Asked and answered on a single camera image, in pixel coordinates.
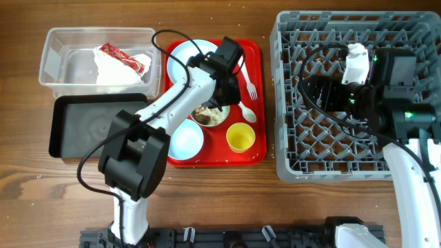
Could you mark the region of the white plastic fork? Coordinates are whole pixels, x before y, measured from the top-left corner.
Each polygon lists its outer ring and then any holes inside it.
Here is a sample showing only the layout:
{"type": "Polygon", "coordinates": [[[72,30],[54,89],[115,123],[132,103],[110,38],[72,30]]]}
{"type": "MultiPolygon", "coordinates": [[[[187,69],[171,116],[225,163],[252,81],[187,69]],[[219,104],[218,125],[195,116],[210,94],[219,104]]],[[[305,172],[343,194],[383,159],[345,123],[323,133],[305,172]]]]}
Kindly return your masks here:
{"type": "Polygon", "coordinates": [[[238,65],[240,68],[240,72],[242,73],[244,80],[246,82],[246,88],[250,99],[253,101],[257,100],[258,94],[257,94],[256,86],[250,80],[249,73],[245,64],[245,55],[242,55],[242,57],[238,60],[238,65]]]}

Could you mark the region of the white plastic spoon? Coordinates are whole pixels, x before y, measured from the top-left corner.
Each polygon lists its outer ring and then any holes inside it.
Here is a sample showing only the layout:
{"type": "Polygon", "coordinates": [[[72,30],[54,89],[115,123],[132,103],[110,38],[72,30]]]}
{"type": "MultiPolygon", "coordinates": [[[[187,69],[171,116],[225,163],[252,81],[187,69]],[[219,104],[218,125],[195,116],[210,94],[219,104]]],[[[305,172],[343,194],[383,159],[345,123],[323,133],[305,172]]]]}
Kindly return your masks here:
{"type": "Polygon", "coordinates": [[[242,101],[238,104],[239,108],[241,109],[243,118],[249,122],[249,123],[255,123],[257,121],[257,117],[255,113],[248,107],[246,107],[242,101]]]}

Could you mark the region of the yellow cup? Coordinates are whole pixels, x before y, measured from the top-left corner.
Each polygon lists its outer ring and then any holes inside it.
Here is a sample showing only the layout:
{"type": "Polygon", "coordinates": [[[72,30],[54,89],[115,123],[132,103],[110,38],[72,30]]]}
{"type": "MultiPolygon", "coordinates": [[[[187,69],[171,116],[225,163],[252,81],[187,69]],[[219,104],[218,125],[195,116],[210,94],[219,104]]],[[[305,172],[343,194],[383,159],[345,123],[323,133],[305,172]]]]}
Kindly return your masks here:
{"type": "Polygon", "coordinates": [[[235,153],[244,153],[253,146],[256,140],[254,129],[246,123],[231,125],[226,133],[227,143],[235,153]]]}

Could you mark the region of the light blue bowl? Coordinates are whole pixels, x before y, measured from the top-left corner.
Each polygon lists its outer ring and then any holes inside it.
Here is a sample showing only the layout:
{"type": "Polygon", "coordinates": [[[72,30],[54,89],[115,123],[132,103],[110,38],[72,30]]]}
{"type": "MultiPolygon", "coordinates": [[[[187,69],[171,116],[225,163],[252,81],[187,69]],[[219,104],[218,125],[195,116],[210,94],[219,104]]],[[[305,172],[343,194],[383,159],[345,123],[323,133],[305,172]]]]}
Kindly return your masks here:
{"type": "Polygon", "coordinates": [[[201,127],[185,119],[172,134],[168,156],[174,160],[186,161],[197,155],[204,143],[201,127]]]}

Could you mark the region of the red snack wrapper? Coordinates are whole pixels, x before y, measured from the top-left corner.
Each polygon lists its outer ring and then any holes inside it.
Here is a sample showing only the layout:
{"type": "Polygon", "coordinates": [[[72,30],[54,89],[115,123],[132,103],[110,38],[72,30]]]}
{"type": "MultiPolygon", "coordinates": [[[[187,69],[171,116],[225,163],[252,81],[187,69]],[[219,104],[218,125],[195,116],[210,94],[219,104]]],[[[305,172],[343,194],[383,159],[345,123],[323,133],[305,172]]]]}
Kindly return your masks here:
{"type": "Polygon", "coordinates": [[[100,51],[105,54],[111,56],[112,58],[122,62],[124,65],[132,68],[138,74],[142,74],[145,72],[145,65],[141,62],[137,61],[133,57],[130,57],[117,47],[113,46],[111,43],[105,43],[100,48],[100,51]]]}

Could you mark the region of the white napkin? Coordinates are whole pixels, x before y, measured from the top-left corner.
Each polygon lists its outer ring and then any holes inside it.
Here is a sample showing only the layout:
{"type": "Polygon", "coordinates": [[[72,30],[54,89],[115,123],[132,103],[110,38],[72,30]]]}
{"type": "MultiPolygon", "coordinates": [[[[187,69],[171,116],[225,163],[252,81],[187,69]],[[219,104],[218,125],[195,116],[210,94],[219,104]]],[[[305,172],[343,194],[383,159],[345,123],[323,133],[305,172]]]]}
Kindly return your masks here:
{"type": "Polygon", "coordinates": [[[144,75],[149,72],[152,59],[146,54],[136,54],[134,59],[141,62],[144,72],[139,74],[133,68],[111,57],[95,47],[93,49],[94,62],[98,68],[96,83],[99,85],[125,85],[144,83],[144,75]]]}

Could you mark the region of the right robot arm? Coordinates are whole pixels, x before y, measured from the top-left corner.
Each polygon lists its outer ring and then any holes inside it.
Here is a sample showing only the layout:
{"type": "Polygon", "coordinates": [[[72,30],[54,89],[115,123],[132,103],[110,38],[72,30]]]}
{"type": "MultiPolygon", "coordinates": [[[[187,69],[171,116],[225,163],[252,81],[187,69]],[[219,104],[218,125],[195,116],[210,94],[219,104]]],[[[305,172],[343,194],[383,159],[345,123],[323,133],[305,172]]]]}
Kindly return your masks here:
{"type": "Polygon", "coordinates": [[[340,78],[299,76],[305,105],[328,118],[347,112],[365,120],[392,175],[403,247],[440,246],[440,121],[435,108],[416,103],[416,56],[379,48],[372,56],[359,43],[342,45],[340,78]]]}

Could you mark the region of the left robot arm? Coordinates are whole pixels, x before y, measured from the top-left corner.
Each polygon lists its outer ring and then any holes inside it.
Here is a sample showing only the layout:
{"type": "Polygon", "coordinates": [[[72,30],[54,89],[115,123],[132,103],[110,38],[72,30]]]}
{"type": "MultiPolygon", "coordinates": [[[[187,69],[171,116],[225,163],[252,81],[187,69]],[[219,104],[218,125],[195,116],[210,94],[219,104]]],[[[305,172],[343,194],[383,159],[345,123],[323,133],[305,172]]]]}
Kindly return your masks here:
{"type": "Polygon", "coordinates": [[[147,200],[165,173],[172,134],[199,106],[221,109],[241,100],[235,68],[244,55],[225,37],[213,52],[192,55],[183,64],[184,81],[135,114],[119,112],[110,125],[98,169],[116,205],[110,240],[135,247],[148,230],[147,200]]]}

